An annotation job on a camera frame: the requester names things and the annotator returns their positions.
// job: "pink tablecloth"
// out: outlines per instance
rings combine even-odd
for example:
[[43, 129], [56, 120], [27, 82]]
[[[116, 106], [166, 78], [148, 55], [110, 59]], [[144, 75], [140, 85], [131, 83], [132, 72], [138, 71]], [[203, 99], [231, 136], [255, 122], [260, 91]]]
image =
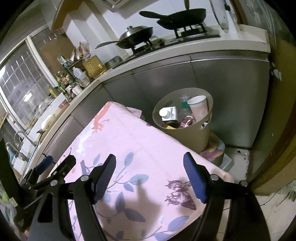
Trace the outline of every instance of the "pink tablecloth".
[[[166, 241], [191, 224], [205, 205], [197, 199], [183, 167], [190, 151], [197, 163], [225, 181], [232, 177], [139, 118], [141, 111], [108, 102], [58, 161], [70, 153], [76, 165], [65, 177], [74, 182], [102, 165], [110, 153], [117, 166], [95, 205], [108, 240]], [[69, 202], [76, 240], [83, 240], [75, 204]]]

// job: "wok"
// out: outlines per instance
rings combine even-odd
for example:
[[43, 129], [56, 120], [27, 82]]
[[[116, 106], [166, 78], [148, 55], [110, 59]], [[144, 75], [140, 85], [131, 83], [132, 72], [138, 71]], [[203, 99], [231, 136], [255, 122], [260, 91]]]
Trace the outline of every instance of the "wok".
[[96, 46], [96, 49], [113, 43], [117, 43], [116, 45], [122, 49], [134, 48], [136, 45], [148, 41], [151, 38], [152, 34], [153, 27], [128, 26], [127, 31], [120, 36], [119, 41], [109, 41], [101, 43]]
[[202, 23], [206, 17], [206, 9], [189, 9], [181, 12], [176, 12], [170, 15], [161, 15], [150, 11], [141, 11], [139, 12], [139, 14], [146, 18], [159, 19], [157, 23], [160, 26], [169, 30], [174, 30]]

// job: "tiled floor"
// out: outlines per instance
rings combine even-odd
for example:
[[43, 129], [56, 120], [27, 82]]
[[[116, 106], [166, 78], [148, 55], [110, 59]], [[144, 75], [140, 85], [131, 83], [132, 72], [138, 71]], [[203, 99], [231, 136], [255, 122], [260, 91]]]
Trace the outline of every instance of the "tiled floor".
[[[225, 153], [234, 162], [234, 166], [229, 171], [229, 173], [234, 177], [234, 181], [238, 183], [240, 180], [244, 180], [246, 178], [247, 168], [249, 164], [249, 152], [243, 149], [226, 148]], [[284, 187], [275, 195], [271, 194], [269, 196], [256, 196], [259, 204], [261, 205], [270, 200], [265, 205], [261, 206], [261, 209], [268, 225], [269, 233], [271, 235], [271, 241], [277, 241], [282, 236], [282, 234], [285, 232], [285, 230], [296, 215], [296, 201], [292, 202], [289, 199], [284, 200], [290, 190], [290, 188]], [[229, 205], [230, 201], [226, 200], [224, 209], [228, 208]], [[229, 209], [223, 211], [220, 227], [217, 234], [217, 238], [219, 241], [223, 240], [228, 215]]]

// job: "orange coral print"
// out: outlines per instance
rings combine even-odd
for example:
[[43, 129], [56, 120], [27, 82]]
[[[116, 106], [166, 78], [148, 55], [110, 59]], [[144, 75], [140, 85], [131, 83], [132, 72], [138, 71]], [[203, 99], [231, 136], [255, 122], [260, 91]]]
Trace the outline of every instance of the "orange coral print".
[[112, 105], [112, 102], [108, 102], [103, 106], [103, 109], [101, 112], [99, 112], [95, 117], [94, 117], [94, 127], [92, 128], [93, 133], [97, 133], [98, 130], [102, 131], [104, 125], [102, 124], [103, 122], [109, 122], [110, 119], [104, 120], [102, 122], [99, 122], [100, 119], [103, 118], [103, 116], [107, 113], [109, 110], [110, 106]]

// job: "trash can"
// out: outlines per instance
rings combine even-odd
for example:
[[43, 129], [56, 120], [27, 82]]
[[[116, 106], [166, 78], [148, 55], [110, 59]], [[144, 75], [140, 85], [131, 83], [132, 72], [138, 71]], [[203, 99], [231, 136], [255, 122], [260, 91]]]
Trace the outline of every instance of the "trash can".
[[[198, 95], [205, 95], [207, 97], [208, 114], [199, 122], [181, 129], [166, 129], [164, 122], [161, 120], [159, 110], [163, 107], [176, 106], [178, 110], [181, 109], [180, 97], [186, 94], [189, 97]], [[181, 142], [184, 146], [190, 148], [196, 153], [200, 153], [206, 146], [210, 136], [210, 122], [212, 116], [213, 98], [205, 90], [199, 88], [185, 88], [174, 91], [163, 97], [155, 106], [152, 117], [154, 122], [160, 129], [171, 137]], [[208, 124], [201, 128], [202, 124], [208, 120]]]

